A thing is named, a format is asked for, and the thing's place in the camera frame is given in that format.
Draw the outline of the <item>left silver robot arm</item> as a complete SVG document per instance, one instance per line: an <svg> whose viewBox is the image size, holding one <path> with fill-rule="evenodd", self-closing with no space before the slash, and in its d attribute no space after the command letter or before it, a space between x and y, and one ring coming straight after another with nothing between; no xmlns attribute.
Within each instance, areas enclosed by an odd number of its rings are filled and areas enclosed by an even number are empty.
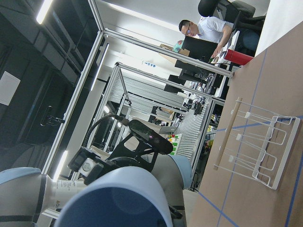
<svg viewBox="0 0 303 227"><path fill-rule="evenodd" d="M152 171L125 166L83 181L53 180L34 167L0 174L0 224L36 227L47 209L61 211L57 227L184 227L186 157L159 155Z"/></svg>

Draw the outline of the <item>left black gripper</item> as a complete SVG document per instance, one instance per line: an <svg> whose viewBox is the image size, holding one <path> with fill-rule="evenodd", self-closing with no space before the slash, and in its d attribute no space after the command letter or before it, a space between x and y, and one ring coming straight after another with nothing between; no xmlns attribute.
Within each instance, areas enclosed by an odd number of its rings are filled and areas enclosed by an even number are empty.
<svg viewBox="0 0 303 227"><path fill-rule="evenodd" d="M84 184L90 184L118 168L118 165L110 160L107 160L109 154L106 152L98 153L97 151L80 147L75 156L68 164L69 169L74 172L80 172L84 177Z"/></svg>

